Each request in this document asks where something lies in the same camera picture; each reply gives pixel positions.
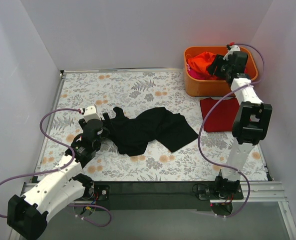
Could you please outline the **orange t shirt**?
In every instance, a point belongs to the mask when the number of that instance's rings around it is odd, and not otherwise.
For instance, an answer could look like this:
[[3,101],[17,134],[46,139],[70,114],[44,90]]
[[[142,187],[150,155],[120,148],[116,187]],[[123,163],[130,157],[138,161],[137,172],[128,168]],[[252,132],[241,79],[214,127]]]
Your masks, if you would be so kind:
[[207,67],[212,63],[212,61],[215,58],[215,55],[216,54],[208,51],[204,51],[195,57],[191,57],[190,55],[188,55],[189,58],[187,59],[186,63],[188,63],[190,67],[196,72],[208,73]]

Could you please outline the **black t shirt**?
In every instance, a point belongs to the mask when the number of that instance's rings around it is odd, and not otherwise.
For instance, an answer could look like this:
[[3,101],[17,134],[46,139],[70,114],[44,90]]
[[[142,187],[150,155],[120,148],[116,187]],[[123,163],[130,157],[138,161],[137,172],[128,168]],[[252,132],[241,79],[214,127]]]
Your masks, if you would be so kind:
[[114,107],[113,111],[116,116],[104,125],[110,130],[108,138],[121,155],[142,155],[148,143],[154,140],[174,153],[198,138],[183,115],[165,107],[146,110],[132,119],[126,117],[120,107]]

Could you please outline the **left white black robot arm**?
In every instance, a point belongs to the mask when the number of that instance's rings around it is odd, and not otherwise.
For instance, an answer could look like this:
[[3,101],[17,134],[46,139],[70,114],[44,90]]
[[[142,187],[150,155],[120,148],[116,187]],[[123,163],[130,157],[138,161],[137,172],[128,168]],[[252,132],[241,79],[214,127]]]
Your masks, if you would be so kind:
[[94,181],[81,171],[100,150],[104,125],[93,106],[80,111],[83,132],[73,140],[54,171],[22,196],[14,195],[8,201],[7,224],[27,240],[38,239],[48,222],[74,200],[98,195]]

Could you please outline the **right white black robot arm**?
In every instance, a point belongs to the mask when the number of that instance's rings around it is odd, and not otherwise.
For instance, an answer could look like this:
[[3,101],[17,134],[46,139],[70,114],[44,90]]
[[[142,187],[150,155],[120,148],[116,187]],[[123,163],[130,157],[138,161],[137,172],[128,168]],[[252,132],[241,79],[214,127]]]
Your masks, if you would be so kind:
[[272,106],[257,96],[253,82],[245,73],[248,54],[230,49],[225,55],[216,56],[208,72],[224,78],[235,95],[239,109],[232,125],[233,144],[227,165],[215,179],[214,194],[225,199],[238,193],[240,178],[246,160],[268,131]]

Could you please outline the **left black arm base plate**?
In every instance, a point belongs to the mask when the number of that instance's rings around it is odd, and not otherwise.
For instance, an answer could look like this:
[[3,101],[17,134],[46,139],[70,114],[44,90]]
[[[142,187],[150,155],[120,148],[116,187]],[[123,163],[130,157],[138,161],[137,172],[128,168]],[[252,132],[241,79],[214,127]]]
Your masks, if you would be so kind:
[[109,199],[109,185],[92,185],[85,191],[85,200],[107,201]]

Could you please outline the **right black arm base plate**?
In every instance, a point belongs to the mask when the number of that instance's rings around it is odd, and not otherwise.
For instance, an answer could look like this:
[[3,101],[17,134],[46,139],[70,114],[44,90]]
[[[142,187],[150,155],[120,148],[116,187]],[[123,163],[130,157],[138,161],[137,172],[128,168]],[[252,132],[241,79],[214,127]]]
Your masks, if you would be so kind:
[[239,187],[235,193],[230,191],[219,191],[213,184],[210,183],[196,183],[192,186],[193,194],[199,200],[242,200],[244,198],[243,192]]

